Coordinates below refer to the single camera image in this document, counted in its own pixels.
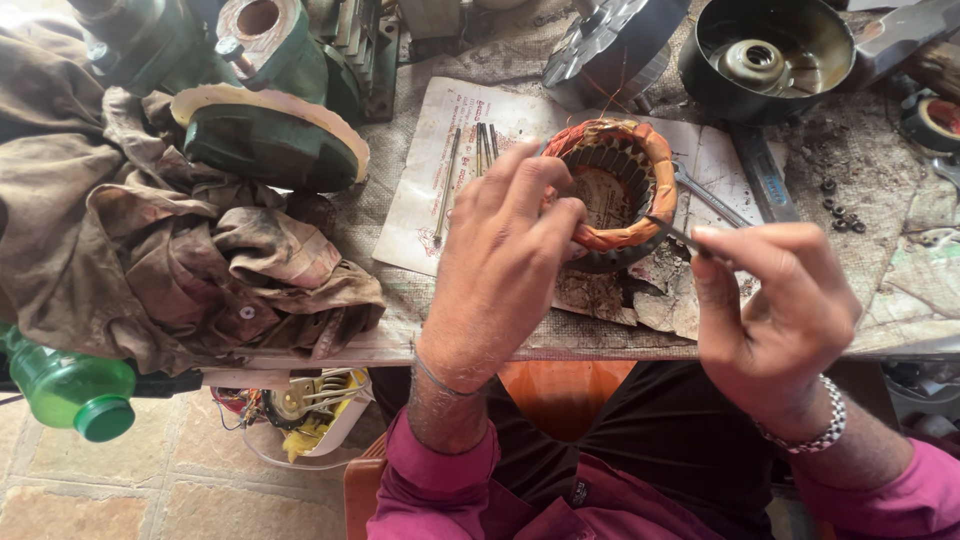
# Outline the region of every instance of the hand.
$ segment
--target hand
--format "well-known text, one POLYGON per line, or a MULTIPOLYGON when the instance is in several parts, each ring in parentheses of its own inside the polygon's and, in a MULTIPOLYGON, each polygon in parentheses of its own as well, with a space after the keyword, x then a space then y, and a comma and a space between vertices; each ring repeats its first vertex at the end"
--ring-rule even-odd
POLYGON ((695 227, 717 257, 691 261, 700 299, 700 359, 728 399, 777 436, 805 441, 829 425, 817 376, 853 340, 862 311, 827 237, 811 223, 695 227), (727 263, 760 279, 741 312, 727 263))
POLYGON ((587 219, 583 201, 561 198, 540 214, 548 185, 572 184, 562 160, 531 158, 518 144, 457 196, 437 291, 417 342, 443 384, 472 392, 534 330, 553 299, 560 266, 586 252, 570 241, 587 219))

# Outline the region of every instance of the spanner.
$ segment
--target spanner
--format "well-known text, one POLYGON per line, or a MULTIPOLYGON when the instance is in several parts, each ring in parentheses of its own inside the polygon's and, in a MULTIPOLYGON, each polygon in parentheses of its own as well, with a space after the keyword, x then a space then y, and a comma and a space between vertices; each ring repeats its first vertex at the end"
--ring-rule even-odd
POLYGON ((957 187, 957 193, 960 193, 960 163, 951 163, 953 158, 934 158, 933 172, 940 178, 952 182, 957 187))
POLYGON ((686 167, 683 163, 679 161, 673 162, 673 170, 676 171, 674 178, 677 179, 677 182, 686 186, 687 189, 692 191, 697 197, 700 197, 710 205, 711 208, 716 210, 718 214, 725 217, 731 225, 736 228, 740 227, 752 227, 754 224, 750 223, 744 217, 738 213, 736 210, 730 208, 723 201, 716 198, 713 193, 710 193, 708 189, 700 185, 697 181, 693 180, 693 177, 686 172, 686 167))

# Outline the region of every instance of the green plastic bottle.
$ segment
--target green plastic bottle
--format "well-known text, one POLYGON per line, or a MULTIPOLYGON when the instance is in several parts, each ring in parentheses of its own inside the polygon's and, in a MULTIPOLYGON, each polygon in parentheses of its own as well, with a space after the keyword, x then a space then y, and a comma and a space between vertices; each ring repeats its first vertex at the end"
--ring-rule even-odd
POLYGON ((136 374, 126 362, 41 347, 4 323, 0 349, 7 353, 11 379, 41 424, 73 428, 95 443, 133 425, 130 396, 136 374))

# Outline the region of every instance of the pink shirt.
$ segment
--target pink shirt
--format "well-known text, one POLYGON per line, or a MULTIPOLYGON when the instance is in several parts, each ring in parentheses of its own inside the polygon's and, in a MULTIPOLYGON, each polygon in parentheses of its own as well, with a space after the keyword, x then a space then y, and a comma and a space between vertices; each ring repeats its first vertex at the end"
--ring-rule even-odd
MULTIPOLYGON (((842 539, 960 539, 960 461, 911 443, 916 452, 907 470, 871 491, 841 491, 795 473, 810 513, 833 523, 842 539)), ((437 454, 414 437, 404 408, 387 432, 388 465, 367 522, 370 539, 721 539, 646 482, 586 454, 572 503, 558 498, 538 514, 491 480, 499 458, 493 424, 469 452, 437 454)))

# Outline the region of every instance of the shirt cuff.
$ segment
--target shirt cuff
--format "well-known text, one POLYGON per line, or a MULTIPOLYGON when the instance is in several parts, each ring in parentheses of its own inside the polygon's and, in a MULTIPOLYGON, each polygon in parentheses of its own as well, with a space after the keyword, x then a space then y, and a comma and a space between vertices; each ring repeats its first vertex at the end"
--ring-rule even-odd
POLYGON ((914 453, 897 479, 876 489, 834 489, 800 474, 794 480, 810 513, 839 528, 881 537, 931 534, 960 522, 960 461, 909 439, 914 453))
POLYGON ((421 489, 452 493, 490 481, 500 460, 496 429, 487 421, 483 439, 467 452, 440 454, 423 446, 407 420, 407 407, 400 410, 387 430, 387 461, 402 477, 421 489))

